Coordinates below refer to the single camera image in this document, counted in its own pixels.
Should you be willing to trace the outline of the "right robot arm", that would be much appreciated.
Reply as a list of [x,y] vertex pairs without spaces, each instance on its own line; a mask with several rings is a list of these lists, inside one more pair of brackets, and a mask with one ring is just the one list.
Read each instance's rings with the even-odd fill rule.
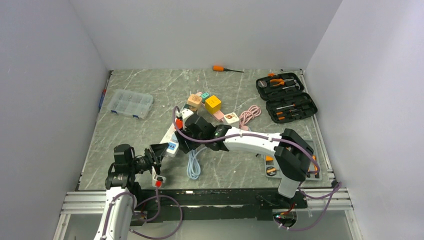
[[295,193],[308,174],[320,172],[320,166],[313,158],[314,150],[289,128],[282,133],[247,131],[228,124],[212,125],[193,114],[175,130],[180,149],[185,153],[205,145],[213,151],[243,151],[272,156],[282,172],[275,194],[276,203],[282,208],[295,201]]

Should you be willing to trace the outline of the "pink power strip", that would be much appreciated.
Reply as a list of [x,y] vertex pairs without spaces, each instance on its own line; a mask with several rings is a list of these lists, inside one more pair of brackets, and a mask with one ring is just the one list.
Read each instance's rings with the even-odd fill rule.
[[[205,100],[202,100],[203,106],[205,108]],[[221,111],[221,109],[219,111],[217,111],[215,114],[210,114],[211,116],[213,116],[217,121],[222,121],[224,114]]]

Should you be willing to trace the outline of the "white power strip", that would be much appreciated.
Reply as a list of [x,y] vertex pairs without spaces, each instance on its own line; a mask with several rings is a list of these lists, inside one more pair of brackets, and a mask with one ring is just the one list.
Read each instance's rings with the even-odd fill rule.
[[161,144],[163,143],[168,144],[165,155],[171,158],[174,158],[177,155],[177,152],[179,151],[179,142],[175,132],[176,132],[176,129],[174,125],[171,124],[168,130],[166,131],[165,135],[160,141]]

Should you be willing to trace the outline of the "clear screw box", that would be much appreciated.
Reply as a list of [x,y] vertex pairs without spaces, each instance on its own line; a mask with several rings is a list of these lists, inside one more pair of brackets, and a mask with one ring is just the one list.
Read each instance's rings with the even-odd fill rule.
[[154,98],[152,95],[117,89],[107,109],[112,114],[144,119],[152,108]]

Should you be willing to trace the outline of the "black tool case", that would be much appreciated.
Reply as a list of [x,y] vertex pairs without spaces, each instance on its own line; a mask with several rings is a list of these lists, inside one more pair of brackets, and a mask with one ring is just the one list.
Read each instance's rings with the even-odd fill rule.
[[316,104],[304,92],[305,86],[295,73],[269,73],[257,79],[255,86],[274,123],[291,123],[310,118],[318,112]]

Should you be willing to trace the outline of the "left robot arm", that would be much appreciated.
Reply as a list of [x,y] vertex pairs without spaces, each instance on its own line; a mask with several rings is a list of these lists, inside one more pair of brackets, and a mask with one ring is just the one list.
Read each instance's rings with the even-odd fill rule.
[[113,149],[114,162],[105,179],[105,204],[96,231],[95,240],[125,240],[128,236],[135,210],[144,203],[137,174],[151,174],[152,186],[157,190],[166,178],[159,175],[168,143],[152,144],[143,155],[136,155],[129,144],[120,144]]

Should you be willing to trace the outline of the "grey tool tray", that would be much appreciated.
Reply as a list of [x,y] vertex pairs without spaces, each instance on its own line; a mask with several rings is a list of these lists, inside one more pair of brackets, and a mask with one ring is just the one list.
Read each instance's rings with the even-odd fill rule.
[[[321,167],[321,164],[318,158],[317,146],[315,142],[312,139],[306,139],[305,142],[313,149],[312,158],[317,162],[318,166]],[[265,164],[265,175],[268,178],[281,179],[283,177],[283,172],[278,166],[278,163],[275,160],[275,158],[268,155],[264,156],[263,158],[264,158],[264,164]],[[314,174],[308,173],[306,175],[305,180],[306,181],[321,181],[322,178],[323,178],[323,170],[321,170],[319,173],[314,173]]]

